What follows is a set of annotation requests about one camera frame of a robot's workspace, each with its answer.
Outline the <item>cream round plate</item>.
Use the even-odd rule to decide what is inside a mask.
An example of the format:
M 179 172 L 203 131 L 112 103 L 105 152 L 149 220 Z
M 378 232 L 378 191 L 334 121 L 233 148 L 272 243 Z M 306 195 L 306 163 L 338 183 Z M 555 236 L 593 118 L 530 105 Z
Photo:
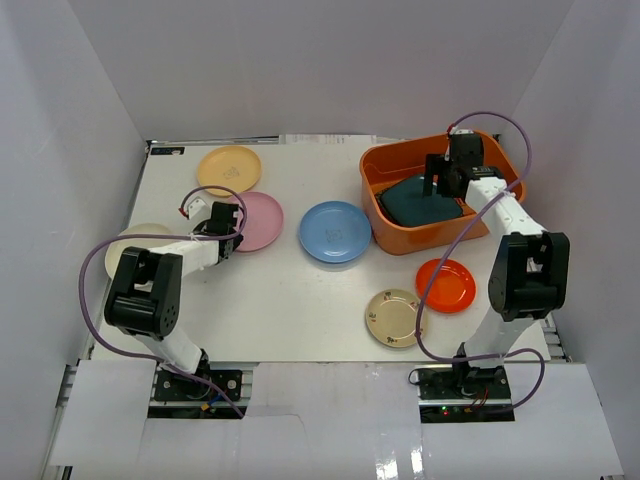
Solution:
M 173 232 L 166 226 L 158 223 L 142 223 L 131 226 L 120 233 L 123 235 L 133 234 L 152 234 L 152 235 L 172 235 Z M 150 249 L 165 246 L 172 243 L 172 239 L 155 239 L 155 238 L 135 238 L 120 240 L 111 244 L 105 254 L 105 269 L 110 279 L 113 279 L 118 267 L 121 254 L 127 247 L 138 247 Z

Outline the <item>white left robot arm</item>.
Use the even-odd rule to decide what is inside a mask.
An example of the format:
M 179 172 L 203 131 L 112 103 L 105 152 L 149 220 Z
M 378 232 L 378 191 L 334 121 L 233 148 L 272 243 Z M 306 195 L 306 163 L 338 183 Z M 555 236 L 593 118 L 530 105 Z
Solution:
M 423 253 L 393 256 L 366 243 L 351 260 L 313 257 L 293 223 L 304 206 L 300 189 L 283 197 L 284 231 L 270 245 L 243 251 L 248 234 L 239 214 L 265 220 L 244 197 L 216 202 L 201 232 L 123 250 L 105 305 L 108 325 L 145 346 L 149 358 L 177 373 L 177 387 L 199 399 L 211 387 L 211 361 L 326 363 L 410 361 L 418 356 L 426 318 L 409 307 L 391 317 L 406 339 L 376 337 L 368 302 L 404 289 Z

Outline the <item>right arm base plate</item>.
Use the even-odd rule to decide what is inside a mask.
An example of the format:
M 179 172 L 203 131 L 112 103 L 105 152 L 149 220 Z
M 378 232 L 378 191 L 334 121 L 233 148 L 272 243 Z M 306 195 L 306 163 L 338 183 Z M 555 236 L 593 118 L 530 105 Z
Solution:
M 515 420 L 504 367 L 477 369 L 463 363 L 420 366 L 410 371 L 408 382 L 417 388 L 422 424 Z

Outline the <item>pink round plate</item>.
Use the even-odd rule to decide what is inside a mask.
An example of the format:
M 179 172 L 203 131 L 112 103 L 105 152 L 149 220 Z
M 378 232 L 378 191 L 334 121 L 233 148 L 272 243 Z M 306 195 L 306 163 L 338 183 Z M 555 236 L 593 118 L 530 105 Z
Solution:
M 280 203 L 262 192 L 244 192 L 240 197 L 246 204 L 249 218 L 237 251 L 254 252 L 267 247 L 283 229 L 284 212 Z

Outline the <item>orange round plate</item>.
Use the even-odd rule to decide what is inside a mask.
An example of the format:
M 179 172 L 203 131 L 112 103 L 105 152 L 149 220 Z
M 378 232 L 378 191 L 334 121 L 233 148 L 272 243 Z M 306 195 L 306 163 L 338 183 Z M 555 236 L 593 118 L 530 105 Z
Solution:
M 472 305 L 476 282 L 471 272 L 455 260 L 446 260 L 426 298 L 426 306 L 444 314 L 457 314 Z

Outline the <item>teal square plate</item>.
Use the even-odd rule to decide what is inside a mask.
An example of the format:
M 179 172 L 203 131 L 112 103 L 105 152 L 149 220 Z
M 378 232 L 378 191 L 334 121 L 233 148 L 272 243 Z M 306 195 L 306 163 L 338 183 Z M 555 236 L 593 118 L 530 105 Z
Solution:
M 423 194 L 424 175 L 418 174 L 376 194 L 382 213 L 394 224 L 415 228 L 459 218 L 463 209 L 454 198 L 443 197 L 431 184 L 432 193 Z

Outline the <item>orange plastic bin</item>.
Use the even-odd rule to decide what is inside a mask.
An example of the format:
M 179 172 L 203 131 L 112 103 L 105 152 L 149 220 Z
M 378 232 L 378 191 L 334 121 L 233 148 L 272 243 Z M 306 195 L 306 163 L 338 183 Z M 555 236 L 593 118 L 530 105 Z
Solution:
M 423 174 L 427 154 L 444 154 L 448 149 L 448 133 L 432 137 L 403 141 L 374 147 L 361 158 L 363 208 L 371 224 L 373 236 L 378 245 L 387 253 L 404 255 L 420 250 L 435 248 L 452 243 L 455 238 L 468 229 L 464 237 L 472 239 L 488 233 L 483 221 L 471 225 L 479 207 L 471 207 L 464 198 L 454 198 L 463 209 L 459 218 L 406 228 L 392 223 L 379 208 L 376 194 L 404 179 Z M 475 169 L 469 181 L 466 194 L 473 180 L 503 179 L 510 184 L 518 179 L 510 160 L 499 144 L 489 135 L 478 132 L 484 142 L 484 165 Z

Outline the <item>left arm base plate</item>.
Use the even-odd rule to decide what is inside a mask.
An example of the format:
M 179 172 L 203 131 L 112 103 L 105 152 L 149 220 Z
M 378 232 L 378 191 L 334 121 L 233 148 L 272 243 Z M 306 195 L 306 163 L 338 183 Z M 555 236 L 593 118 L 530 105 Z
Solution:
M 208 379 L 224 392 L 242 414 L 246 412 L 251 395 L 250 370 L 230 367 L 212 369 Z M 151 419 L 175 420 L 240 419 L 216 389 L 164 369 L 156 371 L 147 416 Z

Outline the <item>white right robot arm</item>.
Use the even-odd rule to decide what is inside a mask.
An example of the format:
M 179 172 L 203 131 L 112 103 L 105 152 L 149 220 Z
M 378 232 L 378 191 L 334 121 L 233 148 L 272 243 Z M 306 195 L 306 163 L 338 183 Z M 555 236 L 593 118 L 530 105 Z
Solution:
M 498 241 L 488 281 L 490 308 L 459 347 L 463 361 L 451 374 L 453 390 L 472 399 L 495 378 L 520 336 L 563 306 L 570 242 L 534 221 L 500 170 L 484 164 L 480 134 L 452 127 L 447 137 L 437 192 L 462 199 Z

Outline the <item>black label sticker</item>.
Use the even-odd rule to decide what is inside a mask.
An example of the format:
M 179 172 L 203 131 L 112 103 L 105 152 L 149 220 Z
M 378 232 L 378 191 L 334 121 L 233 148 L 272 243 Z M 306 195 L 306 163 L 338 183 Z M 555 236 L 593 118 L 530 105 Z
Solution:
M 173 155 L 183 155 L 185 152 L 185 148 L 182 146 L 171 146 L 171 147 L 153 147 L 150 149 L 150 156 L 173 156 Z

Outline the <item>blue round plate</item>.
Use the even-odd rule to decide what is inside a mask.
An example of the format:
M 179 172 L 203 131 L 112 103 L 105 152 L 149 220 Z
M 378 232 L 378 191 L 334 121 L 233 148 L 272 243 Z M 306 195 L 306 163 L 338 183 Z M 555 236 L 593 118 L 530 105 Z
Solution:
M 301 218 L 298 240 L 311 257 L 328 264 L 358 259 L 368 249 L 372 229 L 365 213 L 344 201 L 326 201 Z

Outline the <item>white paper sheet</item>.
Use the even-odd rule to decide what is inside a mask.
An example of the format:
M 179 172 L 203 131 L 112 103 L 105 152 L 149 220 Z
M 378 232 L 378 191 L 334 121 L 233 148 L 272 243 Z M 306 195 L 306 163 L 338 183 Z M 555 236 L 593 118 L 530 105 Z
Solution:
M 280 145 L 375 145 L 376 135 L 360 134 L 281 134 Z

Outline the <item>beige floral round plate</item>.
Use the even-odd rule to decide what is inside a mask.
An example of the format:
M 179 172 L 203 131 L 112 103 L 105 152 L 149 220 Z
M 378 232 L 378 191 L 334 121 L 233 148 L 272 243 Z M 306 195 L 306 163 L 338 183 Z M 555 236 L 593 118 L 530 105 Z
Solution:
M 417 344 L 419 298 L 406 290 L 386 289 L 372 297 L 365 310 L 369 333 L 381 344 L 404 349 Z

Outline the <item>yellow round plate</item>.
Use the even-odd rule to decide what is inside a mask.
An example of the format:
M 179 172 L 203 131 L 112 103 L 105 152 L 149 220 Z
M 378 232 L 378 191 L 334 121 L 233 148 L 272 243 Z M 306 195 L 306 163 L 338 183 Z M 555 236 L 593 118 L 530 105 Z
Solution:
M 196 169 L 200 186 L 219 185 L 236 193 L 252 189 L 262 176 L 260 157 L 243 146 L 224 146 L 206 154 Z

